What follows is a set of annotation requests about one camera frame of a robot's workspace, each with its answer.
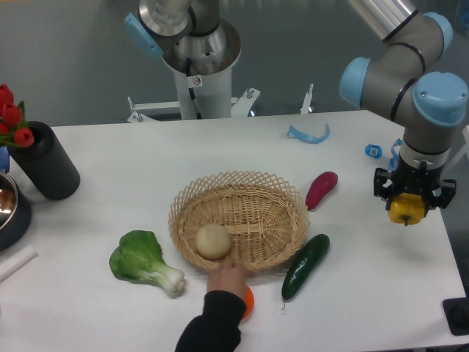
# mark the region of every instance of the blue plastic clip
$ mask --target blue plastic clip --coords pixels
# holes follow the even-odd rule
[[[297,130],[293,126],[290,126],[287,132],[287,138],[295,138],[295,139],[298,139],[302,142],[309,143],[309,144],[322,143],[329,137],[329,135],[330,135],[330,128],[327,123],[325,124],[325,132],[321,137],[310,136],[307,133]]]
[[[379,145],[374,145],[374,144],[368,144],[365,147],[365,154],[367,154],[369,157],[373,159],[379,159],[381,158],[381,155],[383,154],[383,150]]]
[[[399,161],[399,153],[396,151],[397,147],[402,145],[402,140],[396,139],[393,146],[391,147],[391,154],[393,157],[389,160],[388,172],[392,172],[397,168],[397,163]]]

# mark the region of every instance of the gray wall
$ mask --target gray wall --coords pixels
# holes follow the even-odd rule
[[[445,15],[457,30],[434,69],[469,82],[469,40],[458,30],[455,0],[414,1]],[[138,0],[0,2],[0,82],[26,101],[29,120],[50,125],[121,123],[134,103],[177,99],[171,73],[143,55],[126,35],[125,15]],[[221,0],[222,16],[239,31],[243,51],[233,70],[233,94],[262,92],[261,114],[295,113],[311,82],[316,111],[353,109],[338,94],[339,79],[357,56],[378,58],[384,47],[344,0]],[[456,140],[454,150],[462,145]],[[469,257],[467,162],[449,177],[457,198],[444,211],[454,250]]]

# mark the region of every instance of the black vase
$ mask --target black vase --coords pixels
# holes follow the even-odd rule
[[[61,200],[80,185],[80,174],[52,129],[43,122],[28,122],[34,136],[30,147],[8,147],[8,151],[44,197]]]

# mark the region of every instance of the metal bracket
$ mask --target metal bracket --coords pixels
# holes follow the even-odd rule
[[[261,92],[254,88],[247,89],[241,98],[232,98],[232,117],[247,117],[253,104],[260,96]],[[128,97],[130,107],[130,117],[128,122],[158,122],[158,120],[148,117],[157,117],[169,114],[179,114],[180,105],[178,101],[165,103],[145,103],[133,105],[132,99]]]

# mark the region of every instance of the blue object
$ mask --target blue object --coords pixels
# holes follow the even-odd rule
[[[0,147],[0,170],[5,173],[10,171],[10,154],[7,147]]]
[[[465,31],[469,31],[469,3],[467,1],[459,11],[459,22]]]
[[[134,15],[129,13],[124,21],[127,32],[135,44],[148,56],[156,59],[163,55],[163,51],[147,30],[141,25]]]
[[[388,172],[392,172],[397,168],[397,163],[399,162],[399,153],[396,151],[397,147],[402,145],[402,139],[396,139],[391,147],[391,154],[393,157],[389,160]]]
[[[374,144],[368,144],[365,147],[365,154],[367,154],[369,157],[373,159],[379,159],[381,158],[381,155],[383,154],[383,150],[379,145],[374,145]]]
[[[369,62],[370,59],[357,57],[348,64],[340,79],[340,96],[357,108],[361,107],[361,94]]]
[[[427,73],[418,80],[413,90],[413,102],[418,112],[442,127],[461,123],[468,96],[467,84],[453,73]]]
[[[330,128],[327,123],[325,124],[325,133],[321,137],[310,136],[307,133],[297,130],[293,126],[290,126],[287,132],[287,138],[295,138],[295,139],[298,139],[302,142],[309,143],[309,144],[319,144],[325,141],[329,137],[329,135],[330,135]]]
[[[444,42],[443,53],[445,53],[446,49],[453,41],[453,27],[451,27],[451,23],[449,23],[445,16],[438,15],[436,12],[428,12],[424,16],[432,18],[440,26]]]

